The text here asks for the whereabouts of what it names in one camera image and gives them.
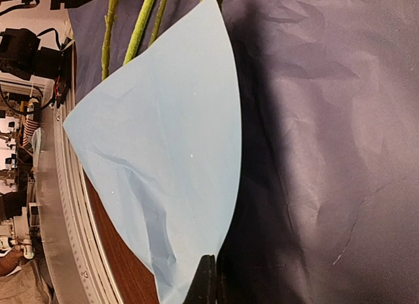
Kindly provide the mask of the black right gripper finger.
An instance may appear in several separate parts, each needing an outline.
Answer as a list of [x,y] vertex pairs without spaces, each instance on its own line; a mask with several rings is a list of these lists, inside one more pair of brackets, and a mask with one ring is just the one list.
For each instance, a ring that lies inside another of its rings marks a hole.
[[197,266],[185,304],[216,304],[217,271],[214,255],[204,255]]

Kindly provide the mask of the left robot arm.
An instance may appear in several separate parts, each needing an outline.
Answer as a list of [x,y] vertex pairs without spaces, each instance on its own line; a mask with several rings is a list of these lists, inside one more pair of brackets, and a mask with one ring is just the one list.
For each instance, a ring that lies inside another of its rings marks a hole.
[[[32,9],[40,0],[20,0],[21,3],[1,11],[4,16],[18,9]],[[93,0],[50,0],[50,9],[76,9]],[[26,28],[7,28],[1,32],[1,72],[29,81],[32,76],[54,81],[53,95],[43,107],[64,104],[73,80],[73,46],[67,39],[61,44],[55,28],[33,33]]]

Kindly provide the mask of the blue wrapping paper sheet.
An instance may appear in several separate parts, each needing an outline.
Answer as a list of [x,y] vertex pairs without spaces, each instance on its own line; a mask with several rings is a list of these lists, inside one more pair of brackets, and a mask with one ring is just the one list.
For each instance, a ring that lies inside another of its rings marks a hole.
[[418,0],[143,0],[69,17],[64,130],[110,221],[125,303],[184,303],[214,255],[218,303],[418,302]]

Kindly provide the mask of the orange flower stem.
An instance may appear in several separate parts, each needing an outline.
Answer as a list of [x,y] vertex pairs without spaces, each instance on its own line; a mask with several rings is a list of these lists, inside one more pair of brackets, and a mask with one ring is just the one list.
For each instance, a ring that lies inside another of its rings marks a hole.
[[151,10],[153,8],[155,0],[144,0],[140,8],[134,30],[132,32],[128,48],[124,57],[123,64],[126,65],[128,62],[136,57],[137,49],[141,42],[145,27],[147,25]]

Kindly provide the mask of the pink rose stem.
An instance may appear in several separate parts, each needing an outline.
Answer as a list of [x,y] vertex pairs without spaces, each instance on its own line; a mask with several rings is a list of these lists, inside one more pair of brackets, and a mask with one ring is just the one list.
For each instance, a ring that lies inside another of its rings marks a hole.
[[115,14],[117,11],[118,2],[120,0],[109,0],[107,14],[105,15],[105,33],[103,44],[101,48],[101,79],[105,80],[109,76],[110,63],[110,44],[113,24],[115,21]]
[[151,33],[151,38],[150,38],[150,41],[149,41],[149,46],[151,46],[156,41],[156,39],[158,37],[158,32],[160,30],[160,25],[161,25],[161,22],[162,22],[162,18],[163,18],[163,15],[164,15],[164,10],[166,8],[167,1],[168,0],[160,0],[160,2],[159,2],[159,6],[158,6],[156,18],[155,18],[155,23],[154,23],[153,30],[152,30],[152,33]]

